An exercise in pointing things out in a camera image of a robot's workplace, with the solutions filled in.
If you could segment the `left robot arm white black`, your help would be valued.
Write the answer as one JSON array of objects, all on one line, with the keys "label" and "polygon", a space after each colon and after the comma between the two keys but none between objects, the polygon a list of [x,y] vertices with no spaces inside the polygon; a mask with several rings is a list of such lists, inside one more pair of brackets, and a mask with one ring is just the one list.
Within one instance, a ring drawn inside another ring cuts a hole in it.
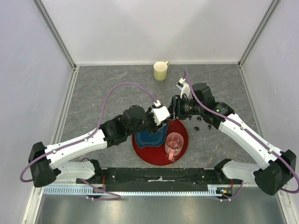
[{"label": "left robot arm white black", "polygon": [[77,138],[48,146],[42,142],[35,143],[28,158],[33,185],[40,188],[53,183],[62,175],[62,165],[82,154],[119,145],[128,136],[143,131],[156,133],[169,117],[166,106],[152,106],[145,111],[134,105]]}]

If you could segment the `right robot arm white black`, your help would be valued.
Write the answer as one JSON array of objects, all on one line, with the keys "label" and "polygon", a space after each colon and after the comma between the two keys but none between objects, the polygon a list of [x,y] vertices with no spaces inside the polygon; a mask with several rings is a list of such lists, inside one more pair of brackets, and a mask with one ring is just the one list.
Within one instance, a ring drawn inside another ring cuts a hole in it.
[{"label": "right robot arm white black", "polygon": [[171,119],[185,120],[200,116],[209,126],[221,131],[241,146],[255,161],[254,164],[224,159],[217,165],[214,178],[218,183],[238,179],[255,183],[264,193],[274,195],[279,190],[296,194],[284,186],[292,179],[299,179],[295,172],[296,155],[273,146],[248,125],[236,112],[223,102],[215,101],[206,83],[189,86],[184,78],[177,82],[180,95],[173,96],[169,112]]}]

